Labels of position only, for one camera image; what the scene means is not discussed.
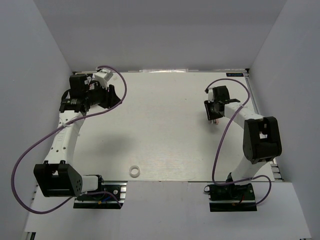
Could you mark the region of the pink white eraser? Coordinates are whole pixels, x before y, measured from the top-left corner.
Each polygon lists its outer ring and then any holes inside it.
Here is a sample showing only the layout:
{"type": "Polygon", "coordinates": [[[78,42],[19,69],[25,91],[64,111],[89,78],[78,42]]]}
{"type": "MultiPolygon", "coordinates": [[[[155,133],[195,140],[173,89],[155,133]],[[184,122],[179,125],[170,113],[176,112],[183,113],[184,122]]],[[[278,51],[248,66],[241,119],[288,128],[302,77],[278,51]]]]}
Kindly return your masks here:
{"type": "Polygon", "coordinates": [[[211,120],[210,122],[211,122],[211,124],[214,124],[214,125],[218,125],[219,124],[219,120],[218,119],[211,120]]]}

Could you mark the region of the clear tape roll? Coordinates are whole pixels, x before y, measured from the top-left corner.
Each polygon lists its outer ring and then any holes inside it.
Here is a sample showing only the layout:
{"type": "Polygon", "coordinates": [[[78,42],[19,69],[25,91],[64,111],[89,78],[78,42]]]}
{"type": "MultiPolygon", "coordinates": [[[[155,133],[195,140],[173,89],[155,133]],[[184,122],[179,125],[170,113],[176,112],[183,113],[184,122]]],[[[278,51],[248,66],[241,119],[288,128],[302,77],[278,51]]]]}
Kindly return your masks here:
{"type": "Polygon", "coordinates": [[[139,166],[137,165],[132,165],[130,168],[129,168],[129,175],[132,177],[132,178],[138,178],[141,174],[141,170],[139,168],[139,166]]]}

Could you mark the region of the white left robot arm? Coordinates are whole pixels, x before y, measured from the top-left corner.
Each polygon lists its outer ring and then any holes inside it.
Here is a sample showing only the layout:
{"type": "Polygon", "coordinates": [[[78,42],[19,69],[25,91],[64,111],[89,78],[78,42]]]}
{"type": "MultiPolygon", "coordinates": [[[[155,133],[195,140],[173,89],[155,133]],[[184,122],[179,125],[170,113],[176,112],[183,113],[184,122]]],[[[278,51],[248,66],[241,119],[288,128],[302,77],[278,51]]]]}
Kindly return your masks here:
{"type": "Polygon", "coordinates": [[[115,87],[108,84],[113,72],[106,68],[93,74],[69,77],[70,88],[64,92],[59,107],[61,128],[53,139],[42,164],[33,173],[45,197],[78,197],[88,192],[94,199],[105,196],[100,175],[81,175],[73,168],[74,151],[84,117],[92,106],[111,109],[121,100],[115,87]]]}

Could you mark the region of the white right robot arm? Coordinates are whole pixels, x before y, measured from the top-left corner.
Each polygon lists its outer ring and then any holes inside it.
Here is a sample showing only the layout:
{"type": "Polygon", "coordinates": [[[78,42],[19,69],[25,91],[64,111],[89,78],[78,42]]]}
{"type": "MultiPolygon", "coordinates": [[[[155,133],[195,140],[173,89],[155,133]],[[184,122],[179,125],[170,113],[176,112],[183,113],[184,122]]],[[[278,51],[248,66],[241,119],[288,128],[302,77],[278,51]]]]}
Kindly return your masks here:
{"type": "Polygon", "coordinates": [[[212,169],[212,181],[220,186],[227,185],[226,195],[236,200],[244,193],[242,185],[256,178],[257,172],[266,163],[282,154],[282,143],[278,121],[273,116],[262,116],[246,107],[236,98],[230,98],[226,86],[207,88],[208,99],[204,102],[207,118],[216,121],[228,118],[225,130],[218,144],[212,169]],[[242,150],[243,158],[238,166],[229,173],[225,183],[215,180],[215,170],[222,143],[232,123],[243,129],[242,150]]]}

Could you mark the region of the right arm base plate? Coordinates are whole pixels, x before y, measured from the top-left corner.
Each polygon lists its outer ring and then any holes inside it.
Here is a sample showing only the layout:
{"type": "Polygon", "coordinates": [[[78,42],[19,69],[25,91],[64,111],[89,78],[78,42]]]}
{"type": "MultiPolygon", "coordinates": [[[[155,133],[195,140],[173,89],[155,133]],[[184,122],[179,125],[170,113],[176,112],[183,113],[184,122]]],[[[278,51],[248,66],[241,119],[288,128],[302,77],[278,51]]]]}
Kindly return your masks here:
{"type": "Polygon", "coordinates": [[[210,212],[256,212],[256,197],[251,183],[245,185],[208,184],[203,189],[209,197],[210,212]]]}

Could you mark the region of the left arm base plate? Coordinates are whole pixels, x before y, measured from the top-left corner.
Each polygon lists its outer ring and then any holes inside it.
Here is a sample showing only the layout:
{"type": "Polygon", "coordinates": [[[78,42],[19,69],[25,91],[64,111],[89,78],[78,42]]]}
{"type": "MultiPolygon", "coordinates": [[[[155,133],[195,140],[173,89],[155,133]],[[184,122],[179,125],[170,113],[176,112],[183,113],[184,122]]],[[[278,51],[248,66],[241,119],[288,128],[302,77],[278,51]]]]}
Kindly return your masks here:
{"type": "Polygon", "coordinates": [[[105,181],[94,194],[82,194],[74,200],[74,209],[120,210],[125,202],[126,182],[105,181]]]}

